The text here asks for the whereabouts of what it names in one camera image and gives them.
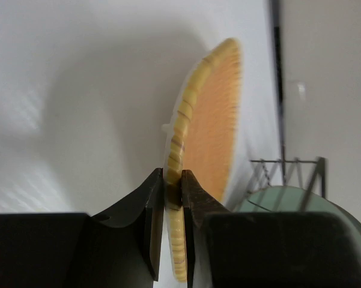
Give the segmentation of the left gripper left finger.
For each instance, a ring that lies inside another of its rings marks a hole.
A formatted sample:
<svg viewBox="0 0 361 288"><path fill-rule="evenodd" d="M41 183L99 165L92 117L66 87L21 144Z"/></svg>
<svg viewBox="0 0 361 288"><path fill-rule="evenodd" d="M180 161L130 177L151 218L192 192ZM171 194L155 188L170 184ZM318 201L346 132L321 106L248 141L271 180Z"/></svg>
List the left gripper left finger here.
<svg viewBox="0 0 361 288"><path fill-rule="evenodd" d="M152 287L162 224L160 168L93 216L0 214L0 287Z"/></svg>

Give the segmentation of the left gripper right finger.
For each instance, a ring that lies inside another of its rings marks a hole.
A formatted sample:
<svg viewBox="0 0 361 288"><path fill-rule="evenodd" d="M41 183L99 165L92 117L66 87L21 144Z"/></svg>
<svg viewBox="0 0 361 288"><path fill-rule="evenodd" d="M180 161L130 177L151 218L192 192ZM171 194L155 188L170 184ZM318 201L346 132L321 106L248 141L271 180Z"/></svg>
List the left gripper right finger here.
<svg viewBox="0 0 361 288"><path fill-rule="evenodd" d="M350 230L328 212L231 212L181 178L188 287L361 287Z"/></svg>

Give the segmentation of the light green flower plate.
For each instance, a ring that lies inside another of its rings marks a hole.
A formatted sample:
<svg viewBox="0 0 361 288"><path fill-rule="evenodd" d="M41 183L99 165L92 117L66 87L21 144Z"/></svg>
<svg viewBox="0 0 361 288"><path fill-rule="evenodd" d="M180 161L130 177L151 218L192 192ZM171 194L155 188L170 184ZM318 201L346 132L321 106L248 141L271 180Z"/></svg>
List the light green flower plate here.
<svg viewBox="0 0 361 288"><path fill-rule="evenodd" d="M297 212L305 190L290 186L272 186L248 192L236 212ZM350 230L361 255L361 223L342 207L312 193L306 207L308 212L328 212L339 217Z"/></svg>

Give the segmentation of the orange woven plate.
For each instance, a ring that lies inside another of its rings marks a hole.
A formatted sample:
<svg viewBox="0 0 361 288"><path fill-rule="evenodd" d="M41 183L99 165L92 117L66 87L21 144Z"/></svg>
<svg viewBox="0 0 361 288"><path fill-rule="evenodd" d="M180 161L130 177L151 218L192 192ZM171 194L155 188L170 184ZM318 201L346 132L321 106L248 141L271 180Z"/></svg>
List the orange woven plate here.
<svg viewBox="0 0 361 288"><path fill-rule="evenodd" d="M180 283L187 280L182 172L191 170L202 188L223 200L237 137L241 77L240 43L227 38L186 77L164 127L165 212L172 270Z"/></svg>

